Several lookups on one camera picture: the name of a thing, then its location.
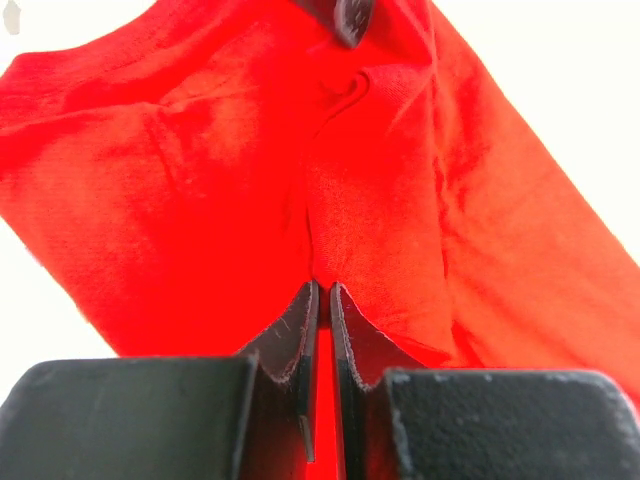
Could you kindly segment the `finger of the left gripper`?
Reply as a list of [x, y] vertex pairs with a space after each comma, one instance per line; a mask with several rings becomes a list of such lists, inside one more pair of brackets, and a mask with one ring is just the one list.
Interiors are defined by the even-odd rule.
[[357, 48], [362, 42], [375, 7], [374, 0], [295, 0], [294, 3], [349, 49]]

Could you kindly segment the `bright red t shirt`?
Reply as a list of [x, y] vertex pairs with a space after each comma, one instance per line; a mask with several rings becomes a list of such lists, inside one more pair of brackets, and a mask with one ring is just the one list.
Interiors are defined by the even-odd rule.
[[115, 358], [229, 357], [319, 289], [428, 369], [593, 371], [639, 419], [639, 269], [429, 1], [159, 1], [1, 78], [1, 215]]

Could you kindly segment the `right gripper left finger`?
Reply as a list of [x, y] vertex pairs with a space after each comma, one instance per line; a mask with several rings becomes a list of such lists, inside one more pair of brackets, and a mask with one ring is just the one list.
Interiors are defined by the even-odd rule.
[[319, 289], [229, 357], [57, 360], [1, 407], [4, 480], [301, 479], [315, 458]]

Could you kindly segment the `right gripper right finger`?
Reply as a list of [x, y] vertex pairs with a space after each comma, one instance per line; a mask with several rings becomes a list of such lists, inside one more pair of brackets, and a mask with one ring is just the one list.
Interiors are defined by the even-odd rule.
[[330, 293], [343, 479], [635, 479], [639, 419], [593, 371], [428, 369]]

